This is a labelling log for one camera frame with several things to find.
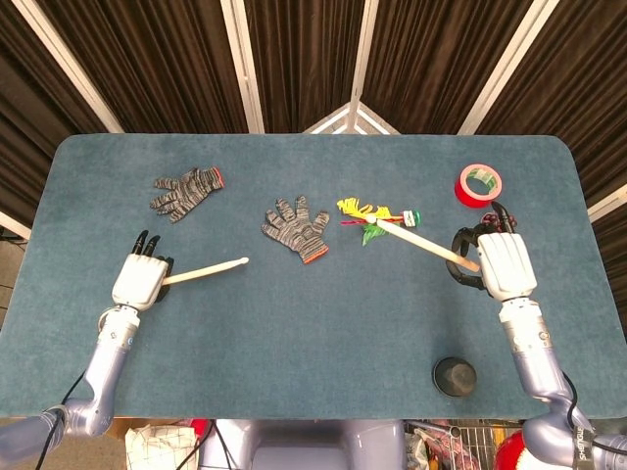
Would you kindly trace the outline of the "dark red grape bunch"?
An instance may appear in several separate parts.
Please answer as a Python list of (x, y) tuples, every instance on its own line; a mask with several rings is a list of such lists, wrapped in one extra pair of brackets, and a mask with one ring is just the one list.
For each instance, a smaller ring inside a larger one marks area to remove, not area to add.
[[(513, 233), (517, 226), (517, 220), (511, 214), (507, 216), (508, 224), (510, 228), (510, 232)], [(499, 217), (499, 214), (495, 211), (486, 212), (482, 215), (480, 219), (480, 224), (487, 226), (490, 229), (493, 229), (496, 232), (502, 233), (505, 229), (502, 227), (502, 222)]]

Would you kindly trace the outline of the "brown cardboard box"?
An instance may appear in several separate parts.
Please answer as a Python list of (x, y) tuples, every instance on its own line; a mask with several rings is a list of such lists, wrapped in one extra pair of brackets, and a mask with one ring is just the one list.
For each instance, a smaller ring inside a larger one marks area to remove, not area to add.
[(128, 418), (116, 417), (106, 435), (115, 439), (122, 440), (129, 429), (139, 429), (145, 426), (187, 426), (191, 424), (191, 418)]

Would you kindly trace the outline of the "silver robot torso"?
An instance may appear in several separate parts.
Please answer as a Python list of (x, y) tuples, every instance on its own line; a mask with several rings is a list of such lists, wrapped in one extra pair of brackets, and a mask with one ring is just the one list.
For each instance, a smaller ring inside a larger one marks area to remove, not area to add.
[(219, 419), (199, 470), (407, 470), (401, 420)]

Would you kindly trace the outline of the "pale wooden drumstick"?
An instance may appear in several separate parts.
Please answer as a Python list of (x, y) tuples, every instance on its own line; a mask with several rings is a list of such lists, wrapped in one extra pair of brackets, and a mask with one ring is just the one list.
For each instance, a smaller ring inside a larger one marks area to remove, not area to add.
[(219, 264), (207, 266), (207, 267), (200, 268), (200, 269), (175, 274), (175, 275), (166, 277), (163, 280), (162, 285), (168, 286), (168, 285), (178, 284), (182, 282), (187, 282), (187, 281), (202, 278), (202, 277), (207, 277), (207, 276), (214, 275), (220, 272), (224, 272), (229, 269), (233, 269), (240, 265), (247, 264), (248, 262), (249, 262), (249, 259), (247, 257), (243, 257), (240, 259), (230, 260), (230, 261), (222, 262)]
[(480, 266), (474, 261), (471, 261), (461, 255), (458, 255), (452, 252), (451, 250), (448, 250), (415, 233), (412, 233), (402, 227), (399, 227), (395, 225), (394, 223), (391, 223), (381, 218), (377, 218), (375, 215), (372, 215), (372, 214), (369, 214), (365, 218), (365, 221), (368, 224), (376, 225), (378, 228), (388, 232), (389, 234), (392, 234), (408, 243), (411, 243), (427, 252), (430, 252), (436, 255), (437, 257), (440, 257), (454, 264), (462, 266), (466, 268), (467, 270), (470, 270), (472, 272), (478, 272), (480, 270)]

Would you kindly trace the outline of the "grey striped knit glove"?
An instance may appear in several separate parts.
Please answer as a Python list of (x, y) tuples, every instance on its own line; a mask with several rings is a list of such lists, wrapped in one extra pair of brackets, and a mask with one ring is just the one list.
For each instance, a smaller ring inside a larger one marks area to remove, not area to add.
[(278, 198), (275, 209), (265, 213), (261, 231), (298, 254), (302, 263), (309, 264), (328, 253), (323, 234), (329, 220), (327, 211), (320, 211), (311, 219), (309, 202), (304, 195), (298, 196), (293, 205)]
[(194, 167), (178, 178), (161, 177), (154, 187), (166, 193), (155, 197), (149, 204), (158, 215), (167, 215), (171, 223), (177, 223), (200, 205), (212, 192), (225, 186), (216, 166)]

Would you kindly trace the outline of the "brown pleated curtain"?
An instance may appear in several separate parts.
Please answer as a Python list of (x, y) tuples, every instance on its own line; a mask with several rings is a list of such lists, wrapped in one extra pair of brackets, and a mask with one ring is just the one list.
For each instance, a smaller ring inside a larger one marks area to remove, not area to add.
[[(35, 0), (127, 132), (246, 130), (220, 0)], [(243, 0), (268, 132), (350, 99), (365, 0)], [(533, 0), (379, 0), (363, 101), (453, 133)], [(0, 211), (32, 223), (54, 153), (101, 132), (12, 0), (0, 0)], [(584, 196), (627, 183), (627, 0), (557, 0), (478, 128), (566, 143)]]

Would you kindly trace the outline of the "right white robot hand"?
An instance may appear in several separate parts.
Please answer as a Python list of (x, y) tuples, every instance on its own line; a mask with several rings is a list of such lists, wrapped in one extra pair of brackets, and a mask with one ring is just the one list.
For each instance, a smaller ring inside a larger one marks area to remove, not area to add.
[(460, 285), (488, 294), (499, 302), (527, 298), (537, 287), (537, 280), (522, 237), (510, 232), (506, 208), (499, 202), (491, 203), (497, 212), (504, 232), (499, 233), (480, 223), (463, 227), (455, 235), (451, 250), (463, 257), (471, 246), (479, 256), (480, 274), (463, 273), (459, 265), (446, 261), (448, 272)]

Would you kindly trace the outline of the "blue felt table cover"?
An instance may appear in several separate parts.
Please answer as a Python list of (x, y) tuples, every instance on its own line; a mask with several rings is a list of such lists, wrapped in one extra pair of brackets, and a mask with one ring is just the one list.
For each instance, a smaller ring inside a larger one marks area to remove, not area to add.
[[(145, 312), (116, 393), (133, 417), (524, 418), (500, 304), (442, 259), (394, 236), (362, 246), (336, 203), (418, 210), (449, 245), (480, 212), (454, 185), (484, 164), (502, 177), (563, 370), (591, 417), (627, 416), (627, 342), (577, 170), (553, 136), (90, 134), (57, 149), (0, 329), (0, 417), (58, 403), (92, 354), (97, 322), (137, 236), (184, 272), (241, 267), (171, 287)], [(216, 166), (225, 186), (177, 223), (149, 207), (161, 177)], [(309, 264), (261, 231), (278, 198), (330, 220)], [(445, 357), (475, 369), (471, 395), (432, 381)]]

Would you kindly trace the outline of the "colourful feather shuttlecock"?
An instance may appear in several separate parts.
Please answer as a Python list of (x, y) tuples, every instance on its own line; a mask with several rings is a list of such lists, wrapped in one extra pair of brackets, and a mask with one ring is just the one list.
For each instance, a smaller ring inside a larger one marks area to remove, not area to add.
[(378, 219), (384, 219), (395, 225), (403, 225), (405, 228), (415, 228), (422, 222), (421, 214), (418, 210), (404, 210), (393, 213), (388, 206), (372, 204), (362, 204), (359, 198), (351, 197), (339, 200), (336, 203), (341, 214), (347, 216), (348, 220), (342, 220), (341, 225), (356, 225), (362, 228), (362, 246), (367, 246), (374, 239), (388, 234), (387, 231), (377, 225), (367, 222), (367, 217), (373, 215)]

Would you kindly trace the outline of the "white checked cloth bag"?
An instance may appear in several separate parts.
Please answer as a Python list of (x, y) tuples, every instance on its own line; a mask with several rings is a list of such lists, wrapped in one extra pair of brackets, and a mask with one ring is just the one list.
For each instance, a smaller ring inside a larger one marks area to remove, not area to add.
[(199, 450), (192, 427), (147, 425), (124, 436), (126, 470), (198, 470)]

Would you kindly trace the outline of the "red tape roll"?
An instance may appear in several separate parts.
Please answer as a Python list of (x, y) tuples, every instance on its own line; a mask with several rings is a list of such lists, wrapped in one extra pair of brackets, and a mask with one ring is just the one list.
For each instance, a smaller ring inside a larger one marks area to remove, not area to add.
[(485, 164), (470, 164), (460, 173), (455, 184), (455, 195), (465, 206), (482, 209), (502, 193), (501, 176)]

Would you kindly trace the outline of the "white metal frame post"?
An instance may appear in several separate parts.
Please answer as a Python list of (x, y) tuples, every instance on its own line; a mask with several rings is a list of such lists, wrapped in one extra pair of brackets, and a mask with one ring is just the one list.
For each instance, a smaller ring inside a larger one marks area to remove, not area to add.
[(111, 133), (124, 133), (119, 119), (37, 1), (11, 2), (104, 127)]
[(378, 5), (379, 0), (364, 0), (351, 101), (349, 103), (349, 111), (346, 118), (347, 133), (355, 133), (357, 131), (357, 114), (362, 97)]
[(220, 0), (245, 119), (250, 133), (265, 133), (265, 123), (244, 0)]
[(457, 135), (473, 135), (501, 96), (560, 0), (533, 0), (501, 54)]

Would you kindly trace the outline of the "red and white ball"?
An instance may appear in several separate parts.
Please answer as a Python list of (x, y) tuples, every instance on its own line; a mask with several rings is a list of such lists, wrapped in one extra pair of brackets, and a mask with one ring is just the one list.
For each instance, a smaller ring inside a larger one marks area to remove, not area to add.
[(526, 448), (522, 432), (517, 431), (499, 446), (494, 470), (534, 470), (534, 456)]

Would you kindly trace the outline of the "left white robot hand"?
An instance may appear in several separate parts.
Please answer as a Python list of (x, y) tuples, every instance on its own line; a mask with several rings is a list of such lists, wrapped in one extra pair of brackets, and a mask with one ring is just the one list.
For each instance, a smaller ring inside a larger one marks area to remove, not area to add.
[(160, 302), (169, 291), (169, 287), (163, 287), (163, 283), (171, 274), (174, 259), (155, 257), (154, 251), (161, 237), (155, 235), (148, 238), (148, 235), (148, 230), (139, 234), (122, 265), (112, 290), (116, 306), (146, 311), (154, 303)]

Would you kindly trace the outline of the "black round dome base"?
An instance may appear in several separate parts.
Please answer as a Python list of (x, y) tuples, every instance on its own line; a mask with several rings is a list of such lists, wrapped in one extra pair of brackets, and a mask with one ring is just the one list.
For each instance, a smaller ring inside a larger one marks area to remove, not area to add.
[(438, 360), (432, 368), (432, 381), (443, 395), (464, 398), (471, 395), (477, 382), (474, 367), (465, 359), (449, 356)]

